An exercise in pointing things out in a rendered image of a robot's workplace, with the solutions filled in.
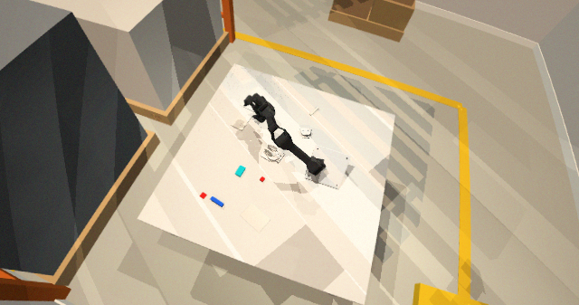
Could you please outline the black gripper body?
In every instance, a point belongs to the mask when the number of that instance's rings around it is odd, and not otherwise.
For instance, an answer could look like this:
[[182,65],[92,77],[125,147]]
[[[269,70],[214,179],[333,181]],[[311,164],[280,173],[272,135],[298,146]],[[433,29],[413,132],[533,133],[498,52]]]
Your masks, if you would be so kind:
[[243,102],[244,102],[247,106],[250,105],[250,106],[252,107],[253,111],[254,111],[257,115],[258,115],[258,114],[260,115],[259,118],[258,118],[258,121],[259,121],[260,123],[263,123],[263,122],[265,121],[265,118],[263,118],[262,115],[261,115],[261,114],[259,113],[259,111],[257,110],[259,107],[258,107],[256,104],[254,105],[253,102],[251,101],[251,95],[248,95],[248,96],[243,100]]

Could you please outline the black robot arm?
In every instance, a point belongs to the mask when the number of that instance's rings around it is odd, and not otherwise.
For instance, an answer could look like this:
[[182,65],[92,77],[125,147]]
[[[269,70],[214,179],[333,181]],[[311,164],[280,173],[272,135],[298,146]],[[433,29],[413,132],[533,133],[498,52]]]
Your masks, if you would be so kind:
[[[302,162],[306,164],[309,173],[313,174],[314,176],[316,176],[324,168],[327,167],[324,164],[324,159],[315,158],[314,156],[310,157],[293,143],[292,138],[288,133],[288,131],[286,129],[280,128],[276,123],[276,120],[274,118],[276,114],[275,107],[273,107],[271,103],[268,102],[263,97],[263,95],[261,96],[257,92],[255,92],[251,96],[251,101],[259,107],[257,110],[262,115],[262,117],[266,119],[268,124],[268,131],[271,133],[271,139],[278,148],[282,148],[283,150],[289,150],[292,154],[294,154],[297,158],[299,158]],[[284,132],[282,132],[275,139],[274,131],[276,129],[282,129]]]

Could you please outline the blue flat bar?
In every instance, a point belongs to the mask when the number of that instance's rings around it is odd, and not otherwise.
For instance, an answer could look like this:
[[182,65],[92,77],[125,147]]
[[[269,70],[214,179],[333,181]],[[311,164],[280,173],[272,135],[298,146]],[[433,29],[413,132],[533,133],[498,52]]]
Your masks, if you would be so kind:
[[216,204],[218,204],[220,207],[223,207],[224,203],[219,201],[218,199],[216,199],[215,197],[211,197],[210,198],[211,201],[215,202]]

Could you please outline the cyan rectangular block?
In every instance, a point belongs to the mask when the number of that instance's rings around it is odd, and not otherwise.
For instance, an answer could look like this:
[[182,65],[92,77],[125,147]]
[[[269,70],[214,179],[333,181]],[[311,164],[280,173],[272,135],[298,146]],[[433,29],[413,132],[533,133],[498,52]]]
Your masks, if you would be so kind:
[[236,172],[234,173],[236,176],[241,177],[242,173],[244,172],[245,167],[243,166],[239,166],[238,169],[236,170]]

